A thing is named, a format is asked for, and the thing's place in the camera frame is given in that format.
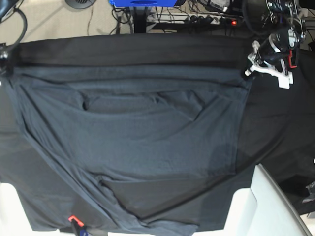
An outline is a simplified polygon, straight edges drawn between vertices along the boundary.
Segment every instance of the black fabric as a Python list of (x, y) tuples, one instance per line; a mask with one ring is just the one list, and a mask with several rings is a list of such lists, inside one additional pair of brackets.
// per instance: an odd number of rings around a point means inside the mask
[(188, 66), (16, 68), (6, 82), (18, 125), (43, 159), (116, 227), (191, 235), (197, 225), (142, 222), (108, 182), (235, 173), (250, 82)]
[[(146, 50), (151, 50), (151, 47), (147, 47), (148, 37), (151, 37), (150, 43), (154, 49), (151, 52), (155, 53), (145, 53)], [(114, 42), (117, 40), (117, 36), (100, 36), (21, 44), (21, 57), (18, 64), (20, 66), (34, 66), (42, 63), (46, 65), (108, 66), (135, 65), (137, 63), (196, 64), (197, 61), (197, 64), (241, 68), (242, 63), (245, 62), (246, 53), (251, 50), (251, 42), (196, 35), (167, 34), (156, 37), (137, 35), (135, 38), (126, 36), (119, 37), (120, 43), (115, 44)], [(108, 41), (112, 41), (111, 47), (104, 46), (104, 42), (108, 44)], [(134, 47), (128, 49), (128, 45), (132, 43)], [(124, 47), (124, 45), (127, 46), (120, 51), (119, 47)], [(173, 48), (177, 55), (169, 59)], [(300, 65), (294, 72), (294, 84), (290, 90), (278, 88), (277, 80), (268, 76), (253, 82), (240, 129), (236, 163), (238, 174), (229, 181), (211, 190), (209, 190), (209, 186), (211, 186), (213, 178), (147, 184), (143, 182), (115, 184), (107, 182), (108, 186), (116, 193), (115, 196), (120, 202), (139, 218), (198, 224), (199, 231), (222, 229), (233, 193), (239, 188), (250, 186), (253, 166), (255, 162), (262, 160), (263, 165), (277, 180), (300, 214), (315, 211), (314, 203), (302, 204), (300, 193), (294, 191), (296, 187), (294, 190), (290, 188), (290, 183), (297, 183), (297, 178), (300, 189), (314, 178), (314, 147), (312, 145), (314, 143), (312, 130), (314, 129), (315, 109), (314, 91), (312, 90), (315, 74), (314, 63), (315, 59), (312, 54), (301, 52)], [(74, 193), (72, 188), (67, 188), (67, 183), (63, 182), (37, 152), (21, 138), (15, 127), (14, 118), (9, 112), (11, 105), (3, 92), (3, 87), (0, 87), (0, 96), (0, 110), (6, 111), (6, 113), (0, 113), (0, 149), (1, 151), (7, 150), (0, 152), (0, 181), (12, 183), (18, 189), (33, 229), (53, 230), (65, 227), (68, 225), (66, 217), (71, 212), (82, 219), (86, 225), (94, 226), (93, 229), (101, 229), (101, 234), (105, 234), (106, 229), (102, 230), (102, 225), (109, 224), (106, 222), (106, 218), (97, 215), (98, 211), (94, 207), (82, 200), (81, 196)], [(3, 142), (5, 137), (8, 137), (8, 132), (4, 132), (4, 130), (9, 130), (16, 139), (6, 138), (7, 142)], [(32, 151), (25, 152), (24, 147), (30, 148)], [(47, 172), (50, 177), (30, 177), (29, 173), (38, 173), (38, 167), (32, 164), (25, 165), (23, 168), (26, 160), (30, 163), (38, 162), (43, 168), (42, 175), (43, 172)], [(244, 166), (248, 165), (250, 167), (240, 172)], [(57, 184), (52, 185), (56, 187), (52, 189), (55, 194), (49, 194), (50, 204), (46, 202), (49, 207), (43, 206), (44, 210), (39, 211), (36, 209), (37, 202), (34, 194), (37, 194), (38, 197), (46, 196), (45, 193), (49, 193), (48, 187), (51, 179), (55, 179), (60, 186), (65, 186), (61, 191), (64, 197), (60, 197), (61, 193)], [(190, 196), (198, 195), (200, 192), (205, 192), (205, 194), (173, 208), (176, 203), (185, 202)], [(50, 208), (55, 209), (54, 214), (49, 213)], [(156, 214), (164, 208), (169, 211)], [(46, 222), (42, 221), (43, 216), (47, 219)], [(116, 229), (114, 231), (126, 233), (124, 230)]]

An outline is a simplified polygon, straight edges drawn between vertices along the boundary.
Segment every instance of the white plastic part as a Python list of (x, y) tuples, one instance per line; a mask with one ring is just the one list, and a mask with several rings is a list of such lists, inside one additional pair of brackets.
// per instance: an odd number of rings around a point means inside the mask
[(235, 192), (225, 232), (227, 236), (312, 235), (262, 165), (255, 167), (251, 188)]
[(278, 84), (280, 88), (283, 89), (290, 89), (290, 84), (293, 84), (293, 73), (288, 71), (288, 74), (285, 74), (285, 68), (284, 68), (284, 61), (281, 59), (281, 65), (283, 68), (282, 72), (279, 72), (276, 70), (274, 66), (266, 64), (267, 67), (262, 67), (258, 65), (255, 61), (256, 55), (258, 54), (258, 49), (260, 47), (259, 42), (254, 41), (252, 43), (252, 47), (254, 52), (248, 55), (248, 60), (252, 63), (252, 66), (250, 67), (250, 71), (254, 72), (257, 71), (259, 73), (264, 74), (270, 74), (271, 76), (275, 76), (278, 78)]

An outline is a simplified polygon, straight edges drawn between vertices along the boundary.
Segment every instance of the orange clip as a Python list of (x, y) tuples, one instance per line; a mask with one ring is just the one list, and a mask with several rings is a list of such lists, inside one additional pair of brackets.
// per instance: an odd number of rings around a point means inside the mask
[(292, 65), (292, 57), (293, 57), (293, 53), (292, 53), (292, 50), (290, 50), (290, 55), (289, 55), (290, 68), (297, 68), (297, 65)]
[(72, 222), (72, 220), (75, 220), (78, 224), (78, 226), (83, 227), (84, 224), (82, 223), (82, 221), (80, 221), (77, 217), (75, 217), (74, 215), (70, 216), (68, 218), (68, 221)]

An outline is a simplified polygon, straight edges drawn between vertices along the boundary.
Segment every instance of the wire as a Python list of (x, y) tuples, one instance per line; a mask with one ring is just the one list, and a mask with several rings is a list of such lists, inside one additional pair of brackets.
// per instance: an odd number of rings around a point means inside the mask
[(188, 6), (189, 6), (189, 10), (190, 10), (191, 12), (197, 13), (197, 16), (198, 16), (198, 13), (199, 13), (199, 12), (194, 9), (194, 2), (193, 2), (193, 0), (189, 0), (189, 1), (188, 1)]
[(174, 10), (174, 9), (177, 9), (177, 10), (179, 10), (180, 12), (183, 12), (183, 13), (187, 14), (188, 17), (190, 17), (190, 15), (189, 15), (187, 12), (183, 11), (182, 9), (180, 9), (180, 8), (178, 8), (178, 7), (172, 7), (171, 10)]
[(91, 20), (92, 20), (92, 17), (93, 17), (93, 12), (94, 12), (94, 4), (92, 5), (92, 9), (91, 9), (91, 16), (90, 16), (90, 19), (89, 19), (89, 22), (88, 22), (88, 27), (87, 27), (87, 35), (90, 36), (90, 24), (91, 24)]
[(161, 13), (159, 14), (159, 19), (160, 19), (160, 20), (161, 20), (161, 17), (162, 17), (163, 9), (164, 9), (164, 7), (162, 7)]
[(174, 22), (175, 22), (175, 17), (174, 17), (173, 14), (169, 11), (169, 7), (167, 7), (166, 9), (167, 9), (167, 11), (168, 11), (168, 14), (170, 14), (171, 19), (172, 19), (172, 17), (173, 17), (173, 20), (174, 20)]
[(308, 11), (309, 11), (313, 16), (315, 16), (315, 14), (311, 12), (311, 10), (308, 9)]
[(247, 0), (243, 0), (243, 2), (242, 2), (242, 12), (243, 12), (244, 21), (247, 25), (247, 28), (251, 32), (253, 32), (254, 34), (256, 34), (258, 36), (265, 36), (267, 34), (266, 32), (257, 32), (253, 29), (251, 22), (250, 22), (250, 19), (249, 19), (248, 14), (247, 14)]
[(161, 23), (160, 18), (158, 17), (158, 8), (157, 7), (155, 7), (155, 8), (156, 8), (156, 12), (157, 12), (157, 20), (159, 23)]
[(21, 33), (20, 37), (15, 41), (15, 43), (13, 43), (12, 45), (10, 45), (10, 46), (8, 47), (8, 51), (11, 51), (11, 50), (13, 50), (16, 46), (18, 46), (18, 44), (19, 44), (19, 43), (22, 41), (22, 39), (24, 38), (26, 31), (28, 30), (28, 21), (27, 21), (27, 19), (26, 19), (25, 14), (23, 13), (23, 11), (21, 11), (21, 10), (18, 9), (18, 8), (15, 8), (15, 9), (14, 9), (14, 12), (19, 13), (19, 15), (21, 16), (21, 18), (22, 18), (22, 20), (23, 20), (23, 30), (22, 30), (22, 33)]
[[(128, 14), (128, 13), (127, 13), (126, 8), (116, 8), (116, 7), (113, 6), (113, 5), (112, 5), (112, 7), (113, 7), (113, 9), (112, 9), (112, 16), (114, 17), (114, 19), (115, 19), (117, 22), (119, 22), (120, 24), (128, 24), (129, 21), (131, 20), (131, 14)], [(117, 13), (120, 13), (120, 12), (122, 12), (123, 14), (126, 15), (126, 17), (127, 17), (127, 20), (126, 20), (126, 21), (121, 21), (121, 20), (118, 19)]]
[(120, 24), (129, 24), (130, 27), (130, 33), (133, 34), (133, 22), (131, 21), (131, 13), (128, 12), (127, 8), (116, 8), (115, 6), (112, 5), (112, 16), (113, 18), (117, 21), (117, 26), (115, 29), (112, 30), (112, 32), (110, 32), (110, 34), (112, 34), (114, 32), (114, 30), (120, 28)]

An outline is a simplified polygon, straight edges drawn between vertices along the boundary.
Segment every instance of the blue box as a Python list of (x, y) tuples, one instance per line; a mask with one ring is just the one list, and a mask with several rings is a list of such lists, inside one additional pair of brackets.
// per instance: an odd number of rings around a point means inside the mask
[(177, 0), (110, 0), (116, 7), (136, 7), (136, 6), (169, 6), (176, 5)]

